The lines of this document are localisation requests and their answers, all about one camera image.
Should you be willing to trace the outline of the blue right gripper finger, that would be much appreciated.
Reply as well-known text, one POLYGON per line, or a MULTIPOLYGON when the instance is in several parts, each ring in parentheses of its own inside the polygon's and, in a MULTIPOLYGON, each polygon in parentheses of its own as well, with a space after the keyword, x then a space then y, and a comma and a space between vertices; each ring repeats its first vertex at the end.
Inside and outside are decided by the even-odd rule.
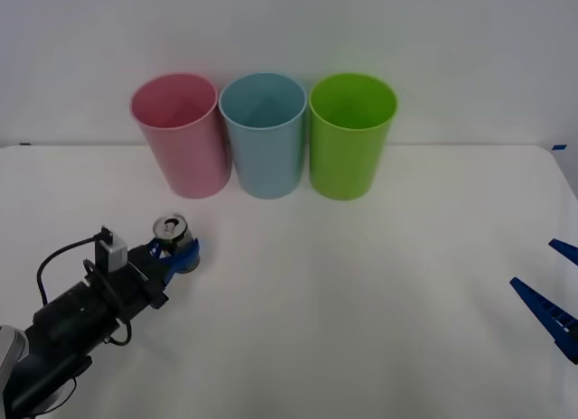
POLYGON ((578 263, 578 247, 558 239, 552 239, 548 245, 572 263, 578 263))
POLYGON ((577 363, 577 319, 564 309, 550 302, 517 277, 510 280, 527 308, 554 339, 555 345, 574 364, 577 363))

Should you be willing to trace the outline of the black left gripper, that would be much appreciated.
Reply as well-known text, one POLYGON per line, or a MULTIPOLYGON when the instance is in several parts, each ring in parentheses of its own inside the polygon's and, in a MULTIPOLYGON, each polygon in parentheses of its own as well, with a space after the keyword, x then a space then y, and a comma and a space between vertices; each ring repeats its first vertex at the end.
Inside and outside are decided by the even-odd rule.
POLYGON ((182 247, 153 238, 145 246, 129 250, 127 264, 107 274, 122 303, 119 318, 134 319, 148 306, 156 310, 163 307, 169 300, 164 290, 173 277, 194 271, 199 262, 197 238, 182 247))

